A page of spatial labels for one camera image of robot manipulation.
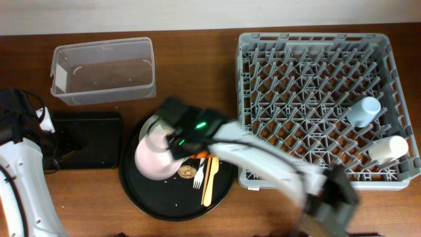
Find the orange carrot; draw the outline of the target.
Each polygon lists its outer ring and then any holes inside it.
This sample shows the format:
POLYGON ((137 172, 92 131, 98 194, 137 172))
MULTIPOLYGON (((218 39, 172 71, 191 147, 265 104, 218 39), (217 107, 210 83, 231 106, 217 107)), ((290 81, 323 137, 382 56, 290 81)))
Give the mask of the orange carrot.
POLYGON ((190 159, 207 159, 210 153, 208 151, 201 151, 197 154, 190 155, 190 159))

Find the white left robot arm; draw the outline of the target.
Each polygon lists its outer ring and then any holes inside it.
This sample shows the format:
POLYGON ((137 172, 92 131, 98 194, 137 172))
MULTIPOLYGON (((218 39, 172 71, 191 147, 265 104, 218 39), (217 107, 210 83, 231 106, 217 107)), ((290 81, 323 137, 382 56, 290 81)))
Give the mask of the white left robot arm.
POLYGON ((9 236, 66 236, 44 175, 58 141, 47 107, 34 109, 34 96, 1 90, 1 203, 9 236))

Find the white plastic fork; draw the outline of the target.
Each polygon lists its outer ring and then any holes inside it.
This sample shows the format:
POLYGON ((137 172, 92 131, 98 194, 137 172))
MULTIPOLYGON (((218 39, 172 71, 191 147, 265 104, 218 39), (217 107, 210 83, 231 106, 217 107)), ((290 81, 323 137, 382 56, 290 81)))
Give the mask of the white plastic fork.
POLYGON ((205 164, 205 158, 202 158, 199 163, 199 168, 193 179, 193 188, 195 189, 199 189, 202 185, 203 178, 204 178, 204 173, 203 173, 204 164, 205 164))

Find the brown mushroom slice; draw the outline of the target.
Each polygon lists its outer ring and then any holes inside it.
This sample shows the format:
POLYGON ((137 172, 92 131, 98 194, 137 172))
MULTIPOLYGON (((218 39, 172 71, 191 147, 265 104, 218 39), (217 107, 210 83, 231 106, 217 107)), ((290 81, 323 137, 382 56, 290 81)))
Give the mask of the brown mushroom slice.
POLYGON ((196 173, 197 169, 190 165, 183 165, 178 169, 179 176, 185 179, 194 178, 196 173))

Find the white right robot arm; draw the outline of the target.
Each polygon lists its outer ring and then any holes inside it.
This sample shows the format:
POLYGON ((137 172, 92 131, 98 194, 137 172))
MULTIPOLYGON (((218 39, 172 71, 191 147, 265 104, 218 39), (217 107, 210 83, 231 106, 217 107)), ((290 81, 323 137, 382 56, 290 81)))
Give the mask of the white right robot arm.
POLYGON ((301 208, 295 233, 347 236, 347 226, 359 204, 357 192, 342 167, 324 169, 297 159, 246 133, 241 124, 221 112, 167 98, 157 116, 174 132, 166 136, 173 158, 203 150, 221 160, 249 169, 271 182, 301 208))

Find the white cup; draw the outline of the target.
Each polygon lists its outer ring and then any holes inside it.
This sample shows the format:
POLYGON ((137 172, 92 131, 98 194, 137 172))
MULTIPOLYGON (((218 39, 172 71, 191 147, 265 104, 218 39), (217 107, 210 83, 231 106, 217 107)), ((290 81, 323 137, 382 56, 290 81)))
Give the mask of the white cup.
POLYGON ((408 151, 409 145, 403 137, 390 136, 376 140, 374 145, 368 149, 368 154, 371 160, 382 165, 402 157, 408 151))

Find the pink bowl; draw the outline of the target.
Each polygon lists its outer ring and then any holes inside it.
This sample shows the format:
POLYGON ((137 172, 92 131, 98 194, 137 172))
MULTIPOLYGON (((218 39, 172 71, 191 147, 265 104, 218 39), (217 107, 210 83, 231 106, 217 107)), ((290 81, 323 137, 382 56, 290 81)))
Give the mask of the pink bowl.
POLYGON ((145 135, 137 145, 134 156, 138 171, 151 180, 164 180, 174 175, 186 158, 174 159, 167 148, 166 134, 145 135))

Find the grey plate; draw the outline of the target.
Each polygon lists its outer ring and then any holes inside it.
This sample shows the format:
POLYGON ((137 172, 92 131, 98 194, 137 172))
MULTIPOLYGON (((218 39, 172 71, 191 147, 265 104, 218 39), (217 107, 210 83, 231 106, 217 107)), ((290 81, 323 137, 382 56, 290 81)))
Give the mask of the grey plate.
POLYGON ((163 125, 162 119, 157 115, 151 115, 142 125, 139 132, 138 141, 140 142, 144 136, 146 136, 149 132, 152 132, 157 126, 160 125, 163 125))

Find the light blue cup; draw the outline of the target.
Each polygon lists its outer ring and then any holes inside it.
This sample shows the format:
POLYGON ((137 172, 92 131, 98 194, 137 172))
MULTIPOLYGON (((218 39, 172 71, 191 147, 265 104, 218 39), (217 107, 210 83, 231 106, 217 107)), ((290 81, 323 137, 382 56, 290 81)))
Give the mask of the light blue cup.
POLYGON ((363 128, 374 120, 381 108, 375 97, 364 97, 351 106, 347 120, 355 127, 363 128))

